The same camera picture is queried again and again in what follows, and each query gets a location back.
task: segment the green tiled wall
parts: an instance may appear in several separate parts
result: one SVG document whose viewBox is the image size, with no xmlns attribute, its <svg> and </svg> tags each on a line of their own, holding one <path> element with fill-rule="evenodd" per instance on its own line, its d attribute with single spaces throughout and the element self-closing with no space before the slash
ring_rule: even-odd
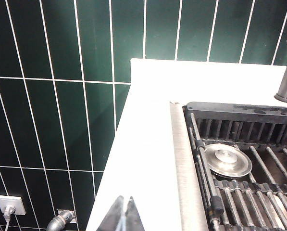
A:
<svg viewBox="0 0 287 231">
<path fill-rule="evenodd" d="M 57 209 L 86 228 L 131 58 L 286 65 L 286 37 L 287 0 L 0 0 L 0 194 L 27 210 L 11 229 Z"/>
</svg>

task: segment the round metal drain cover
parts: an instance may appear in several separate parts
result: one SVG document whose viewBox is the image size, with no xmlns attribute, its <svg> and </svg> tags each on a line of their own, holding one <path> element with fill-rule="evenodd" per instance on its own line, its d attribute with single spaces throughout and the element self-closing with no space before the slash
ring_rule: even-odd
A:
<svg viewBox="0 0 287 231">
<path fill-rule="evenodd" d="M 210 169 L 225 178 L 240 178 L 252 170 L 252 162 L 242 151 L 229 145 L 215 143 L 205 146 Z"/>
</svg>

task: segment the sink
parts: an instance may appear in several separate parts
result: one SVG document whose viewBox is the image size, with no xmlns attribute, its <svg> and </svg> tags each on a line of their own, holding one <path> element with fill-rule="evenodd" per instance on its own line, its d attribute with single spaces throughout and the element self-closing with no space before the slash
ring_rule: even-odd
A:
<svg viewBox="0 0 287 231">
<path fill-rule="evenodd" d="M 228 179 L 212 173 L 225 208 L 209 215 L 209 196 L 200 172 L 198 151 L 192 147 L 207 220 L 218 219 L 213 230 L 287 230 L 287 108 L 227 103 L 191 102 L 183 107 L 186 125 L 204 145 L 226 144 L 244 152 L 252 162 L 250 174 Z M 196 141 L 189 134 L 190 142 Z"/>
</svg>

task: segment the power outlet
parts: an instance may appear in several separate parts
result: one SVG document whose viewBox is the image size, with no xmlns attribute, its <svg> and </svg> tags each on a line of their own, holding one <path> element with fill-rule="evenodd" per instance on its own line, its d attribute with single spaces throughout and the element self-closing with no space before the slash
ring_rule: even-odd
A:
<svg viewBox="0 0 287 231">
<path fill-rule="evenodd" d="M 22 198 L 20 196 L 2 196 L 0 195 L 0 209 L 4 213 L 7 205 L 15 207 L 15 215 L 25 215 L 26 211 L 23 205 Z"/>
</svg>

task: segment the pipe fitting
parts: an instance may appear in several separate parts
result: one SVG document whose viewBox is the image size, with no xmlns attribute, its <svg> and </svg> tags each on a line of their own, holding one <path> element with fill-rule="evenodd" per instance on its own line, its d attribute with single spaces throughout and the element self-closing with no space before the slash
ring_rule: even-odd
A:
<svg viewBox="0 0 287 231">
<path fill-rule="evenodd" d="M 46 231 L 61 231 L 73 218 L 75 218 L 74 213 L 72 211 L 65 210 L 49 222 Z"/>
</svg>

